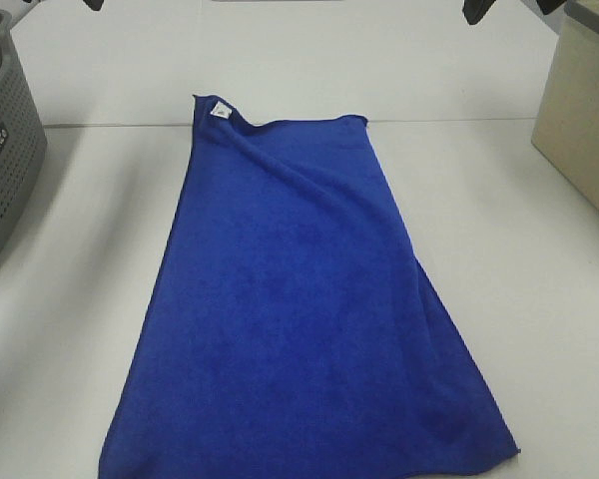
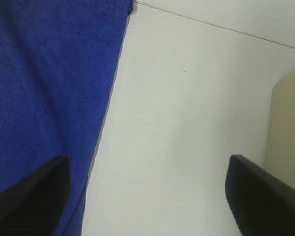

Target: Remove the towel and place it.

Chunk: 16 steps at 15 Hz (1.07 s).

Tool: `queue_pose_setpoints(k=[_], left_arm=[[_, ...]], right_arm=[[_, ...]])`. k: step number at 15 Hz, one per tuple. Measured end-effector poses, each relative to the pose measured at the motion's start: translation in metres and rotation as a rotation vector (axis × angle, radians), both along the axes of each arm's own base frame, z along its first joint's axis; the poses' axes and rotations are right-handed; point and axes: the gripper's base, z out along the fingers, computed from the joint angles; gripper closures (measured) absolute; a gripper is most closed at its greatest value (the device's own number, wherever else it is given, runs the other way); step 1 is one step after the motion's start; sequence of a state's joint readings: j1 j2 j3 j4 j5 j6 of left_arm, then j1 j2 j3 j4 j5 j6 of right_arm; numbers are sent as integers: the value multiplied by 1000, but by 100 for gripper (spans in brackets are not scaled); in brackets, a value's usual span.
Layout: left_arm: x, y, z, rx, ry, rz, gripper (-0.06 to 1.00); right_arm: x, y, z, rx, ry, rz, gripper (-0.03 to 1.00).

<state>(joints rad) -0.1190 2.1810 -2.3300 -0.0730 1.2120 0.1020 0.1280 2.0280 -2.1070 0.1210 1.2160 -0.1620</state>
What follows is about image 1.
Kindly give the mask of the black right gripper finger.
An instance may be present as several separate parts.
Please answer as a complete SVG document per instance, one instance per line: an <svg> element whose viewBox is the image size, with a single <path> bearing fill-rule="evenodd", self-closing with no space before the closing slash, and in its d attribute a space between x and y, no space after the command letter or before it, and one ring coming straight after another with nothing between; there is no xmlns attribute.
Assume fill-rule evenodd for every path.
<svg viewBox="0 0 599 479"><path fill-rule="evenodd" d="M490 10L494 0L464 0L462 13L468 24L478 24Z"/></svg>
<svg viewBox="0 0 599 479"><path fill-rule="evenodd" d="M560 8L567 0L536 0L537 6L543 15L549 15Z"/></svg>

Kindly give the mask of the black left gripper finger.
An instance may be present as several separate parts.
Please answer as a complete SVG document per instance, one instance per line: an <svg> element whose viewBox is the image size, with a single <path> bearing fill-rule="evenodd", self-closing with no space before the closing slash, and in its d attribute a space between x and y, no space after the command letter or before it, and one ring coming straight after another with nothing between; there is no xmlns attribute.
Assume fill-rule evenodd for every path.
<svg viewBox="0 0 599 479"><path fill-rule="evenodd" d="M104 0L83 0L83 2L92 11L100 11L104 5Z"/></svg>

